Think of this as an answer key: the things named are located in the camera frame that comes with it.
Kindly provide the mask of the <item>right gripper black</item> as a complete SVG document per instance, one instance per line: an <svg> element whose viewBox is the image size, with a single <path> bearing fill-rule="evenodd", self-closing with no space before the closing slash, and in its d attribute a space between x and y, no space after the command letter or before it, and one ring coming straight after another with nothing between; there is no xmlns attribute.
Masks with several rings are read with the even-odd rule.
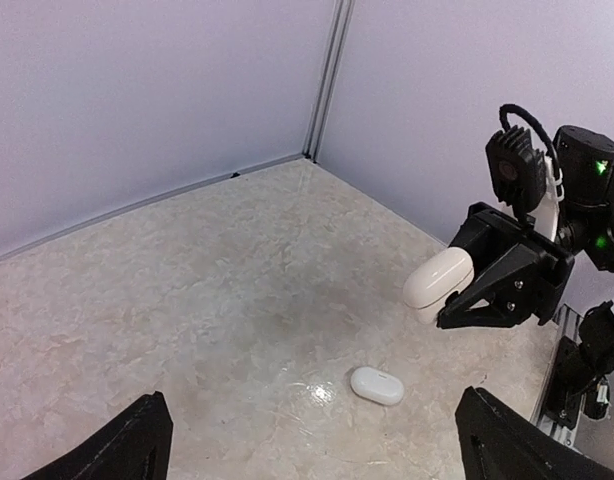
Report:
<svg viewBox="0 0 614 480"><path fill-rule="evenodd" d="M450 245L469 253L474 279L447 300L438 328L512 328L531 316L540 325L552 320L574 266L569 251L484 202L469 207Z"/></svg>

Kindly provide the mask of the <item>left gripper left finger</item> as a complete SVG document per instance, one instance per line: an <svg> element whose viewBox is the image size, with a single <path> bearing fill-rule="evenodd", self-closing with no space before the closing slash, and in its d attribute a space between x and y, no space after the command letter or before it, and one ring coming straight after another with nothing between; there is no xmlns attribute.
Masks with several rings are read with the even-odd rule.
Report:
<svg viewBox="0 0 614 480"><path fill-rule="evenodd" d="M26 478L165 479L172 438L163 393L145 394L82 444Z"/></svg>

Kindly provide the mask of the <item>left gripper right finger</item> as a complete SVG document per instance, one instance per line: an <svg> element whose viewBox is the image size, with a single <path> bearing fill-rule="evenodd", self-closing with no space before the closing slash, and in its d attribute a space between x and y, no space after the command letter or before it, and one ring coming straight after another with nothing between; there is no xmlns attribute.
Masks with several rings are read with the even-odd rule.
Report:
<svg viewBox="0 0 614 480"><path fill-rule="evenodd" d="M603 480L614 471L542 433L486 389L465 389L455 412L467 480Z"/></svg>

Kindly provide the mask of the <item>white earbud charging case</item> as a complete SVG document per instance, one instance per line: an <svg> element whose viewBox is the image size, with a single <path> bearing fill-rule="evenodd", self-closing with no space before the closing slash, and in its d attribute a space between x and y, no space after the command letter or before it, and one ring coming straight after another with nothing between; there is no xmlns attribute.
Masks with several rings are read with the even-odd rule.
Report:
<svg viewBox="0 0 614 480"><path fill-rule="evenodd" d="M432 324L453 293L461 293L474 279L474 264L469 253L448 247L428 259L406 280L403 301L422 324Z"/></svg>

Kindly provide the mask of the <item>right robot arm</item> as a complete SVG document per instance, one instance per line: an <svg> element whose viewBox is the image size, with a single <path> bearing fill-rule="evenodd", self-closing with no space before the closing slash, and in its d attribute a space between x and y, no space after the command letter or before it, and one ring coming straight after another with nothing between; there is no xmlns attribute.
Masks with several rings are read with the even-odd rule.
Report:
<svg viewBox="0 0 614 480"><path fill-rule="evenodd" d="M532 316L546 323L555 313L575 256L585 252L600 271L614 273L614 141L573 125L554 137L564 197L550 210L550 230L539 230L537 209L547 192L541 151L529 133L511 127L486 146L496 195L512 211L471 205L451 244L466 251L475 277L453 291L440 309L441 329L510 328Z"/></svg>

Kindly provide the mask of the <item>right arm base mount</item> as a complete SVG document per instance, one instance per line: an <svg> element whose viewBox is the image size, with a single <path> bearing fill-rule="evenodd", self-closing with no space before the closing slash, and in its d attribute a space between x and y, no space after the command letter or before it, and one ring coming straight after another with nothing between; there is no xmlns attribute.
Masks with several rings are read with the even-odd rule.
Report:
<svg viewBox="0 0 614 480"><path fill-rule="evenodd" d="M585 314L578 341L561 338L544 413L561 427L574 430L581 414L606 417L610 406L608 375L614 371L614 312L611 300Z"/></svg>

